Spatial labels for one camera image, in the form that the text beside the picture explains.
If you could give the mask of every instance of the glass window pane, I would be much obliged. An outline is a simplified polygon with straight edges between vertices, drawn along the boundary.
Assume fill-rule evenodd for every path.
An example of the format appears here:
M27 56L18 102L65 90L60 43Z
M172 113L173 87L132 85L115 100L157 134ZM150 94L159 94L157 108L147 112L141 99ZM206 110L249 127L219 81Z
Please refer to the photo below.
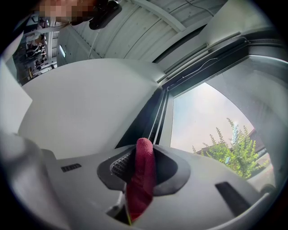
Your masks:
M285 76L286 62L251 56L176 97L171 147L220 161L259 192L279 186L287 158Z

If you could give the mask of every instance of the red cloth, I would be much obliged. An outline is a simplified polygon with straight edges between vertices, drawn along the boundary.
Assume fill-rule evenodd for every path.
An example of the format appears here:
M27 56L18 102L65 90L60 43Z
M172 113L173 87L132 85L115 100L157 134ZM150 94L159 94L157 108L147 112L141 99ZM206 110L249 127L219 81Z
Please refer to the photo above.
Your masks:
M136 144L135 174L126 188L126 197L131 220L136 220L153 199L156 185L156 168L151 141L140 138Z

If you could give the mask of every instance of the person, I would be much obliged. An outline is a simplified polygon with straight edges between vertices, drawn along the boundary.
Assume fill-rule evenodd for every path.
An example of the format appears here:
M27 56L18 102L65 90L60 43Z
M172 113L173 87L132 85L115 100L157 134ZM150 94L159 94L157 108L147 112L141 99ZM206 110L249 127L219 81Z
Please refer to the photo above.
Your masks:
M41 33L35 31L33 34L26 36L26 42L32 42L38 39L41 36Z
M33 52L33 53L41 52L42 48L43 48L42 45L31 45L31 46L28 46L26 53L28 53L28 52Z
M37 60L41 60L43 58L43 56L45 56L45 51L41 51L40 49L38 49L38 47L36 48L36 51L35 50L27 50L27 58L29 58L30 60L33 59L33 57L37 57L36 59Z
M44 60L41 60L40 62L36 61L36 66L34 69L38 69L39 67L41 67L42 65L44 65Z
M43 47L44 47L43 45L38 46L38 49L35 50L35 53L42 53L42 54L45 54L45 51L42 51Z
M93 16L97 2L106 2L106 0L42 0L34 10L39 11L40 16L54 17L58 22L74 22L79 18Z
M37 73L35 73L35 74L33 75L33 78L36 78L36 77L38 77L38 76L41 75L41 74L43 74L43 73L37 72Z
M44 38L44 34L41 34L37 39L35 39L35 44L37 44L38 46L42 46L45 43Z
M37 55L36 62L41 62L42 60L44 62L44 58L45 58L45 55L40 53Z

